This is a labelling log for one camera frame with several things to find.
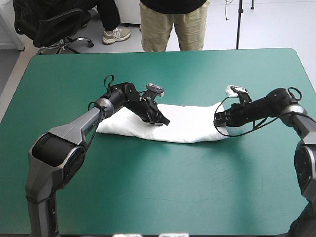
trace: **black office chair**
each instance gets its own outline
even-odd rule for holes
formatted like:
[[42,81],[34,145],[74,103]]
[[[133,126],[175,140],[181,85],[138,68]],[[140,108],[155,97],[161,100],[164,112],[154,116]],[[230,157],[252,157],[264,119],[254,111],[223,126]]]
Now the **black office chair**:
[[60,54],[64,50],[79,53],[69,45],[80,40],[86,40],[88,47],[93,47],[92,40],[88,38],[72,39],[69,37],[90,21],[89,12],[76,8],[48,19],[32,0],[13,0],[13,6],[15,31],[31,38],[35,47],[43,47],[37,54],[42,54],[49,49],[57,49],[56,54]]

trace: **white cloth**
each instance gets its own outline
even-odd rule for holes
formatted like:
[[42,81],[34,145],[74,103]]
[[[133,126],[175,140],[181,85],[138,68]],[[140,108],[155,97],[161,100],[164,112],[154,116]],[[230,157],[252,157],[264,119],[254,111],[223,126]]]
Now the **white cloth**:
[[[110,118],[103,120],[99,124],[97,132],[176,143],[221,140],[225,136],[216,131],[213,125],[214,113],[218,106],[219,103],[209,107],[159,104],[159,110],[170,120],[168,126],[145,123],[132,111],[123,107]],[[218,129],[227,134],[226,127]]]

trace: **tripod stand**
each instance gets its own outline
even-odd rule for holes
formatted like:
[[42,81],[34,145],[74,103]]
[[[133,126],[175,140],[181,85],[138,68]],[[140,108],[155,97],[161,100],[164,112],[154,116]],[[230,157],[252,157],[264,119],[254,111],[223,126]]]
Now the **tripod stand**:
[[[251,9],[252,9],[252,10],[255,9],[255,7],[254,7],[254,0],[251,0]],[[240,21],[241,21],[241,14],[242,14],[242,13],[243,13],[242,0],[239,0],[236,49],[239,48]]]

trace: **metal pole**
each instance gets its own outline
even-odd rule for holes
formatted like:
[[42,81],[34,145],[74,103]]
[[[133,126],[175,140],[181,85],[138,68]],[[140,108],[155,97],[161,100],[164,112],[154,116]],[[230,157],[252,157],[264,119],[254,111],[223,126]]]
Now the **metal pole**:
[[242,13],[243,13],[242,0],[239,0],[236,49],[239,48],[240,21],[241,21],[241,14],[242,14]]

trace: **table surface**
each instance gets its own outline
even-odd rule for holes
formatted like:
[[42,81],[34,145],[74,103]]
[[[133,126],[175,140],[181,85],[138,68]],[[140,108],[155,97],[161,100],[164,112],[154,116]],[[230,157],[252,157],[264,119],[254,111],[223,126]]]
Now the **table surface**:
[[[316,95],[288,48],[35,56],[0,124],[0,233],[30,232],[28,149],[83,114],[105,92],[107,74],[139,91],[161,85],[166,93],[157,102],[174,105],[213,105],[228,84],[246,87],[254,100],[293,86],[316,117]],[[243,137],[195,144],[96,134],[80,171],[57,192],[60,233],[287,232],[306,205],[293,165],[298,141],[279,120]]]

